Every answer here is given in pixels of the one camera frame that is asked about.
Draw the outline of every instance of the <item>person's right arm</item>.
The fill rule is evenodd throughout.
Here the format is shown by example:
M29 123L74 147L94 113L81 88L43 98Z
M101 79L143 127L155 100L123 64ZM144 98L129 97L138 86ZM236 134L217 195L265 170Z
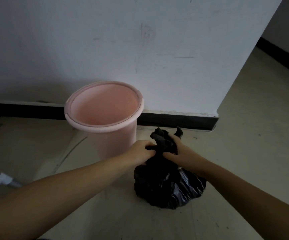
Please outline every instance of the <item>person's right arm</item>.
M204 177L264 239L289 239L289 205L206 160L169 134L178 155L163 156Z

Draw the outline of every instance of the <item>plastic bag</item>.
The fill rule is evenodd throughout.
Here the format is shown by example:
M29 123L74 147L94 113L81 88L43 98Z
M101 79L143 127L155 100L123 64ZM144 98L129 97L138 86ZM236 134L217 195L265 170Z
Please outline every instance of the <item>plastic bag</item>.
M182 137L177 127L176 136ZM176 209L186 205L191 199L198 198L206 188L206 179L195 175L162 156L163 152L177 154L177 146L166 130L155 129L150 137L156 146L146 149L155 150L155 156L146 161L146 165L134 170L134 190L138 197L160 208Z

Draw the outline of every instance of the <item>pink trash can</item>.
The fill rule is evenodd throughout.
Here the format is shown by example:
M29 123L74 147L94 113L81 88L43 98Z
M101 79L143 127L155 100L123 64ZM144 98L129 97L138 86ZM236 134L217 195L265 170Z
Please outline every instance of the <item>pink trash can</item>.
M87 132L100 158L107 159L124 153L135 142L143 107L142 94L133 86L101 81L72 94L64 113L70 125Z

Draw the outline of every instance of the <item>hand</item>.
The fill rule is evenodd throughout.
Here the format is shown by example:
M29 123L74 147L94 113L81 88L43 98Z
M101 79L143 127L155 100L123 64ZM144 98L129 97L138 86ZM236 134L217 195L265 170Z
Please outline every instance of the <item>hand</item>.
M205 164L209 161L195 153L188 146L182 144L182 141L179 139L179 137L170 133L169 136L177 145L178 155L172 154L170 152L164 152L163 156L166 159L173 161L178 166L191 172L197 173L199 176L202 176Z
M130 161L134 162L135 166L138 166L156 154L155 150L147 150L145 148L150 145L154 144L148 140L138 140L123 156L126 156Z

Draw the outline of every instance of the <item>bare skin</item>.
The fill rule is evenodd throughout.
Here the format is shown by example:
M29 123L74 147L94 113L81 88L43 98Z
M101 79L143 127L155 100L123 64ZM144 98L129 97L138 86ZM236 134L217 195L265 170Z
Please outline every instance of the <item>bare skin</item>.
M201 157L175 135L169 134L178 155L163 156L204 177L264 239L289 239L289 205Z
M264 239L289 239L289 205L199 156L169 134L178 155L164 156L205 177ZM155 154L137 141L121 156L52 175L0 198L0 239L36 239L126 171Z

